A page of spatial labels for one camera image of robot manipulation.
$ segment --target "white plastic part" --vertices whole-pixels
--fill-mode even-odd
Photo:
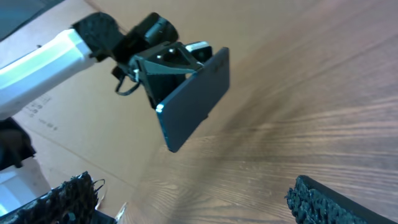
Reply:
[[[67,78],[92,66],[96,60],[90,54],[79,34],[68,29],[0,69],[0,120],[16,114]]]
[[[51,190],[33,157],[23,160],[22,165],[21,168],[10,166],[0,171],[0,216]]]

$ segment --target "wooden surface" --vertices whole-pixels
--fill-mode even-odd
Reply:
[[[124,221],[294,223],[284,196],[305,174],[398,222],[397,12],[318,1],[256,41],[223,37],[230,91],[178,153],[152,158]]]

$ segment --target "white robotic arm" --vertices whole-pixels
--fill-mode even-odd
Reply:
[[[72,75],[92,66],[90,48],[75,29],[62,31],[50,42],[0,69],[0,120]]]

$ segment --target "wooden table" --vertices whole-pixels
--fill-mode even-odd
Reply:
[[[294,223],[284,196],[305,174],[398,222],[397,12],[318,1],[256,50],[232,45],[230,91],[178,153],[159,149],[124,221]]]

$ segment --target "robotic arm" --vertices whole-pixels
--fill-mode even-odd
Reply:
[[[177,152],[229,88],[229,50],[176,42],[174,26],[156,13],[123,35],[109,15],[94,13],[37,50],[0,69],[0,120],[74,74],[113,58],[116,93],[143,85],[165,141]],[[125,78],[136,82],[127,92]]]

